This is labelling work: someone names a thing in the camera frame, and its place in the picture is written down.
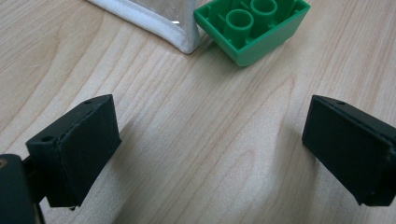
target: wood grain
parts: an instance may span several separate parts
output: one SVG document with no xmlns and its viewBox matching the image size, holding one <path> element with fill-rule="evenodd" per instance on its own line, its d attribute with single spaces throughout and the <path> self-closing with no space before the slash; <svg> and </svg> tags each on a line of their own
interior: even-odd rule
<svg viewBox="0 0 396 224">
<path fill-rule="evenodd" d="M 0 152 L 114 95 L 122 144 L 48 223 L 394 223 L 302 146 L 312 94 L 396 126 L 396 2 L 310 0 L 293 38 L 248 67 L 207 35 L 184 55 L 86 1 L 0 0 Z"/>
</svg>

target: table surface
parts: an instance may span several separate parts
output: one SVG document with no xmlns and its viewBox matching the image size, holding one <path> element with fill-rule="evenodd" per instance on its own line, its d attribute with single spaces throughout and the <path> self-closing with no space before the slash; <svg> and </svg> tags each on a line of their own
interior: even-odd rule
<svg viewBox="0 0 396 224">
<path fill-rule="evenodd" d="M 83 205 L 48 223 L 394 223 L 302 145 L 312 94 L 396 126 L 396 1 L 310 0 L 296 34 L 238 67 L 191 55 L 86 1 L 0 0 L 0 152 L 93 96 L 122 144 Z"/>
</svg>

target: black plastic part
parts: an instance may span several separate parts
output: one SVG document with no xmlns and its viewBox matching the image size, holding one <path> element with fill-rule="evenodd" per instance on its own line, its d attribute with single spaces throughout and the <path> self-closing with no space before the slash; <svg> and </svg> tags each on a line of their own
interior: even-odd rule
<svg viewBox="0 0 396 224">
<path fill-rule="evenodd" d="M 44 223 L 16 155 L 0 155 L 0 223 Z"/>
<path fill-rule="evenodd" d="M 48 183 L 33 165 L 30 156 L 22 164 L 32 199 L 35 203 L 40 203 L 48 192 Z"/>
<path fill-rule="evenodd" d="M 391 204 L 396 194 L 395 128 L 352 105 L 314 95 L 303 144 L 359 204 Z"/>
<path fill-rule="evenodd" d="M 49 205 L 72 207 L 81 206 L 119 144 L 113 98 L 104 95 L 76 106 L 26 146 L 47 185 Z"/>
</svg>

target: clear plastic bag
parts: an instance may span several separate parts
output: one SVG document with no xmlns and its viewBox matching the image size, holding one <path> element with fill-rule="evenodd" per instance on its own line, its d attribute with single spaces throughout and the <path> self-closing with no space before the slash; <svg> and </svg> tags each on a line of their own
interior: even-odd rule
<svg viewBox="0 0 396 224">
<path fill-rule="evenodd" d="M 200 42 L 193 18 L 195 0 L 89 0 L 169 41 L 183 53 Z"/>
</svg>

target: green duplo block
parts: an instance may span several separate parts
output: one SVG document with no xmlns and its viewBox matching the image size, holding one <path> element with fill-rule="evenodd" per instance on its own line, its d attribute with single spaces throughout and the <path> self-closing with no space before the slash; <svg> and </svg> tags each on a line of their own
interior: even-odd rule
<svg viewBox="0 0 396 224">
<path fill-rule="evenodd" d="M 309 8 L 303 0 L 214 0 L 195 9 L 194 18 L 236 64 L 247 66 L 294 35 Z"/>
</svg>

